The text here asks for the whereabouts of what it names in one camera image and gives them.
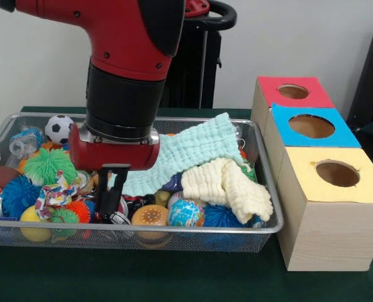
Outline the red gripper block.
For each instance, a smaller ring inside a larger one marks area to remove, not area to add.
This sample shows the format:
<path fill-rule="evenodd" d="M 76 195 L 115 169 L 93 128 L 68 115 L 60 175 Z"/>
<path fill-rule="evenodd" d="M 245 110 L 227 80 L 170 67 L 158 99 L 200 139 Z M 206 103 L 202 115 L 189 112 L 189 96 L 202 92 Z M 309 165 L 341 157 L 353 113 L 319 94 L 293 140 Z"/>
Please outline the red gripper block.
<path fill-rule="evenodd" d="M 159 149 L 160 137 L 156 129 L 152 129 L 150 136 L 141 142 L 119 142 L 91 133 L 84 123 L 70 125 L 69 155 L 74 167 L 77 170 L 98 171 L 97 212 L 101 219 L 110 219 L 117 211 L 128 171 L 150 169 L 158 158 Z M 113 185 L 109 190 L 106 210 L 108 172 Z"/>

